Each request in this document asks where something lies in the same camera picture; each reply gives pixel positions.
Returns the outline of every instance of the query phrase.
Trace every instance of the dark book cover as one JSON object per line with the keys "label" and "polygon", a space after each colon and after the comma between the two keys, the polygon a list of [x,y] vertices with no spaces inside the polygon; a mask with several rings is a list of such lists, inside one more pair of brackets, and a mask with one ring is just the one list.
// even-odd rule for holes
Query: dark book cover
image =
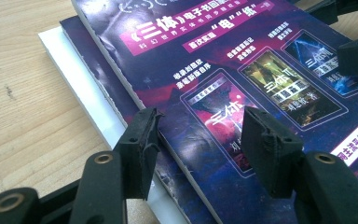
{"label": "dark book cover", "polygon": [[262,108],[358,176],[358,75],[350,40],[283,0],[73,0],[138,107],[155,106],[169,151],[219,222],[296,222],[236,153],[242,108]]}

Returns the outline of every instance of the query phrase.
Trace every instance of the book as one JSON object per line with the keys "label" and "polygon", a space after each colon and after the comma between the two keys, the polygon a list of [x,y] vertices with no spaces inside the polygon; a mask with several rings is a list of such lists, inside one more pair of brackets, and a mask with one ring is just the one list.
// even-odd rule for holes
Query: book
{"label": "book", "polygon": [[[60,24],[89,69],[90,75],[101,88],[107,102],[120,117],[123,125],[127,126],[139,108],[118,80],[81,20],[78,17],[72,17],[60,21]],[[190,223],[214,223],[211,213],[191,187],[171,154],[164,146],[159,147],[156,174],[186,220]]]}
{"label": "book", "polygon": [[[100,132],[106,144],[113,148],[124,133],[125,127],[106,101],[61,26],[38,35],[48,56],[57,66],[63,80],[73,91],[80,105],[84,107],[96,131]],[[154,223],[155,218],[160,223],[187,223],[156,175],[153,176],[147,201],[127,200],[127,207],[130,223]]]}
{"label": "book", "polygon": [[243,109],[266,110],[358,176],[358,75],[338,72],[350,40],[282,0],[93,1],[75,10],[218,222],[296,221],[241,154]]}

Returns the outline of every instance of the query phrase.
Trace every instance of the wooden table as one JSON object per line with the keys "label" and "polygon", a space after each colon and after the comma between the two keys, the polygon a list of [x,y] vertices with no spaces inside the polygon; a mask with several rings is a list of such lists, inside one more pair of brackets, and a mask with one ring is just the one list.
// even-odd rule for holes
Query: wooden table
{"label": "wooden table", "polygon": [[[37,36],[75,14],[70,0],[0,0],[0,192],[32,187],[44,196],[109,149]],[[358,38],[358,12],[333,27]],[[142,201],[133,207],[145,214],[130,222],[157,222]]]}

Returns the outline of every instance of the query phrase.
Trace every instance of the black mechanical arm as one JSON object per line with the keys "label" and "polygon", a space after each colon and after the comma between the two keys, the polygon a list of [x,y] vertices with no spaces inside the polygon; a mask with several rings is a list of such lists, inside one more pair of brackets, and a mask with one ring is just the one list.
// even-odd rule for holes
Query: black mechanical arm
{"label": "black mechanical arm", "polygon": [[[358,0],[323,0],[306,11],[320,21],[332,24],[338,21],[339,15],[358,11]],[[339,46],[337,55],[341,75],[358,75],[358,39]]]}
{"label": "black mechanical arm", "polygon": [[0,193],[0,223],[127,223],[126,199],[147,199],[159,152],[156,109],[138,112],[113,151],[88,158],[82,177],[39,199]]}
{"label": "black mechanical arm", "polygon": [[301,139],[269,113],[246,107],[241,150],[273,198],[296,193],[298,223],[358,223],[358,180],[340,158],[302,151]]}

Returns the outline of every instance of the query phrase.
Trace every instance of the book cover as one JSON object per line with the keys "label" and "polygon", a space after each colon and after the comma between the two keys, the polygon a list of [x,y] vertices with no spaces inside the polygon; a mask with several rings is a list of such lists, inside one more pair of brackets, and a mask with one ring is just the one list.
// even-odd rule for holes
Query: book cover
{"label": "book cover", "polygon": [[[78,17],[60,21],[62,29],[125,126],[139,108],[124,89]],[[211,213],[168,150],[160,146],[156,174],[190,223],[214,223]]]}
{"label": "book cover", "polygon": [[73,0],[139,107],[166,117],[168,149],[219,222],[295,222],[239,150],[243,107],[268,111],[358,176],[358,75],[338,72],[350,41],[282,0]]}

